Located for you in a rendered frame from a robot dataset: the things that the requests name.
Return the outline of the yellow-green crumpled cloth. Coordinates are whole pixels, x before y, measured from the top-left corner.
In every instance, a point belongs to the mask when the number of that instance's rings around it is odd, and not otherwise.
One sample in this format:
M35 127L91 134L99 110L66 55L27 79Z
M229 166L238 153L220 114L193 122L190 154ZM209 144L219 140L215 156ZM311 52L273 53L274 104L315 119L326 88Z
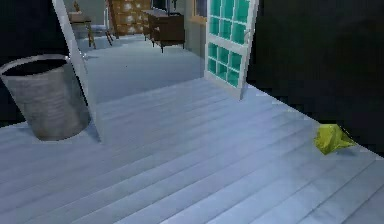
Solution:
M323 154L330 154L338 149L355 146L356 142L337 124L321 124L314 138L314 145Z

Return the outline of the brown wooden table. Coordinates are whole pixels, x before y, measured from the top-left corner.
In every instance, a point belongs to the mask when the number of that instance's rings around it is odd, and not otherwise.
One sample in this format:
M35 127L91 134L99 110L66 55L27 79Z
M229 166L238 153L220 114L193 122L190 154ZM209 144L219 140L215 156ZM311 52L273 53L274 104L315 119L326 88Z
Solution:
M89 46L96 48L94 35L91 29L91 19L81 11L69 12L68 18L71 25L84 25L86 27Z

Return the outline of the light wooden chest of drawers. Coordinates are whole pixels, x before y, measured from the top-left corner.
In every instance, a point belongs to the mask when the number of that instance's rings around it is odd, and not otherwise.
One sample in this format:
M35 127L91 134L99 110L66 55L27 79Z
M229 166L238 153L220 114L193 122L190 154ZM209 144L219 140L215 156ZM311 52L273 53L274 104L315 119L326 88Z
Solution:
M142 34L148 24L144 13L150 9L151 0L106 0L112 30L117 36Z

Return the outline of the dark brown sideboard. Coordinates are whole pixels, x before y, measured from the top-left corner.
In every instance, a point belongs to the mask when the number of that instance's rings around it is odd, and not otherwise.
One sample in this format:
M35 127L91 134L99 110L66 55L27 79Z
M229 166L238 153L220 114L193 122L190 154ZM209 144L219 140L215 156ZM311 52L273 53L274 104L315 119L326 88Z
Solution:
M181 45L185 47L184 16L180 13L168 14L160 10L143 10L148 17L148 24L143 27L145 39L158 45L161 52L166 46Z

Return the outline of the white door with teal panes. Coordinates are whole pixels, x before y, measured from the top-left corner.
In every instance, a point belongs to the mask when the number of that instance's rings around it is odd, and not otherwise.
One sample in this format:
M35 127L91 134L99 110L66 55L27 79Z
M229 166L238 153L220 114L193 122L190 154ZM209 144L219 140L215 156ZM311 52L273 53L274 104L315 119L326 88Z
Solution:
M207 0L204 78L241 100L260 0ZM244 43L244 30L250 29Z

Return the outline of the grey metal bin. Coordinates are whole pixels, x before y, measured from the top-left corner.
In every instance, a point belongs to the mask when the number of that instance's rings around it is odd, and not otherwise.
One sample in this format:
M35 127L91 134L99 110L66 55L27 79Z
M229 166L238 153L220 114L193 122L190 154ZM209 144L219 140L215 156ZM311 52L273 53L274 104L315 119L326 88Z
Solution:
M68 56L43 54L10 61L0 67L0 79L39 140L64 140L90 124Z

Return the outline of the wooden framed window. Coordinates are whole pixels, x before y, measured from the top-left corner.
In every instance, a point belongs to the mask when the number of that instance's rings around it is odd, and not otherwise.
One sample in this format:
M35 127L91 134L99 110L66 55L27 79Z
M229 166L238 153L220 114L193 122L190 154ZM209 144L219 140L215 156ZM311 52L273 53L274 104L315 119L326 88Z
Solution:
M192 15L191 20L200 24L205 24L207 21L207 0L191 0Z

